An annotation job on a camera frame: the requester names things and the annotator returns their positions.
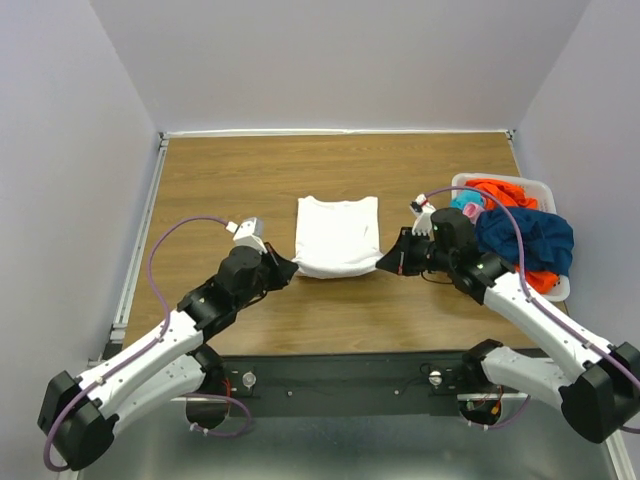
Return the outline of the white t shirt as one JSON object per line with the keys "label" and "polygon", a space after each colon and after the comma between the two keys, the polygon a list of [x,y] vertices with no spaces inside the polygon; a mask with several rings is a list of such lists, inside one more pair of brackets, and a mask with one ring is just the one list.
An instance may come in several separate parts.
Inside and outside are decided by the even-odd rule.
{"label": "white t shirt", "polygon": [[325,202],[313,196],[297,205],[295,256],[298,274],[315,279],[367,275],[382,257],[378,198]]}

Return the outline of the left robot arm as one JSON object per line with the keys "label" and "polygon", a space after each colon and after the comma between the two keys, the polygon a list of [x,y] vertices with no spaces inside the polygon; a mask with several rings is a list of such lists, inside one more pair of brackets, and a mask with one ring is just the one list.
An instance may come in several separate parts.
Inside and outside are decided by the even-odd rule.
{"label": "left robot arm", "polygon": [[214,393],[222,372],[208,340],[242,310],[287,287],[297,270],[268,243],[235,245],[212,277],[165,308],[161,322],[139,340],[77,375],[63,370],[52,377],[37,418],[46,468],[82,470],[165,401]]}

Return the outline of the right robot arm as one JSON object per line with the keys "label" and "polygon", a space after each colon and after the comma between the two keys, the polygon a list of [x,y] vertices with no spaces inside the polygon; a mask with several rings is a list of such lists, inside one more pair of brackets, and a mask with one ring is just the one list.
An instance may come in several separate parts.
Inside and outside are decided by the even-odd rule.
{"label": "right robot arm", "polygon": [[639,413],[638,349],[584,328],[535,292],[506,260],[481,251],[461,211],[444,208],[425,217],[431,232],[402,228],[377,269],[399,276],[446,274],[457,290],[509,320],[549,357],[527,357],[486,340],[468,351],[459,370],[462,384],[474,392],[496,384],[525,393],[560,410],[592,443],[627,430]]}

